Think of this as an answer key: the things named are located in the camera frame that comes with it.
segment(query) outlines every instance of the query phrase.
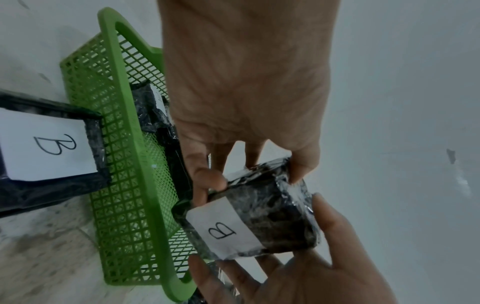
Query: basket mesh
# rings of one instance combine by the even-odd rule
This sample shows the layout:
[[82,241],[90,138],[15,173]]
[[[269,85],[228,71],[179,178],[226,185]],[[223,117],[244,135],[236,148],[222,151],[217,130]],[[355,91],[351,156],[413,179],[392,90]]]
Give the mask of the basket mesh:
[[[168,99],[163,74],[122,35],[118,41],[130,83],[149,79]],[[134,169],[129,146],[131,132],[125,127],[101,34],[88,41],[61,63],[72,104],[103,115],[103,140],[112,183],[90,195],[105,280],[111,284],[155,284],[160,282],[146,203]],[[187,271],[186,259],[194,252],[170,212],[178,200],[163,147],[155,135],[143,134],[150,158],[159,204],[177,275]]]

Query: human hand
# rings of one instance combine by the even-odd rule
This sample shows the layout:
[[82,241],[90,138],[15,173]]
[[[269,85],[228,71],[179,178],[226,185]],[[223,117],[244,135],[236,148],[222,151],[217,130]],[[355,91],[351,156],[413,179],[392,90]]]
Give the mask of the human hand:
[[226,188],[222,171],[238,140],[246,167],[267,139],[290,150],[292,183],[318,165],[338,5],[159,0],[170,113],[195,205],[207,202],[209,188]]
[[[318,194],[313,196],[315,219],[325,234],[332,264],[315,250],[294,252],[283,265],[274,255],[257,257],[267,275],[260,284],[236,261],[218,261],[245,303],[275,304],[395,304],[388,283],[365,252],[354,229]],[[235,300],[196,255],[188,260],[190,273],[209,304]]]

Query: skin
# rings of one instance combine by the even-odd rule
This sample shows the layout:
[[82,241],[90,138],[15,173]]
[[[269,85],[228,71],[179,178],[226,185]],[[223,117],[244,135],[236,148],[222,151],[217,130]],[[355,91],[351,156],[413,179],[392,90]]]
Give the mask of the skin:
[[[315,219],[325,234],[332,264],[313,250],[294,252],[283,265],[275,256],[257,258],[268,276],[261,284],[236,261],[219,261],[245,303],[395,304],[388,283],[368,257],[354,229],[319,195]],[[209,304],[234,304],[232,295],[198,256],[188,260],[191,275]]]
[[[266,140],[292,152],[290,182],[317,167],[339,0],[159,0],[170,113],[193,202],[224,190],[236,141],[246,166]],[[211,153],[212,169],[206,163]]]

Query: white paper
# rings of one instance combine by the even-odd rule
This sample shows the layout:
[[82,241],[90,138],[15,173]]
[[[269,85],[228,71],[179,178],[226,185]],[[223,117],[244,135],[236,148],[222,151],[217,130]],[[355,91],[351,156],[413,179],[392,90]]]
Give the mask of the white paper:
[[162,99],[162,95],[157,90],[157,87],[153,84],[150,84],[150,89],[153,92],[153,97],[155,98],[156,108],[162,111],[165,115],[167,115],[167,110],[165,109],[164,101]]
[[264,248],[226,197],[189,210],[186,219],[220,259]]
[[97,172],[83,120],[0,108],[0,149],[11,180]]

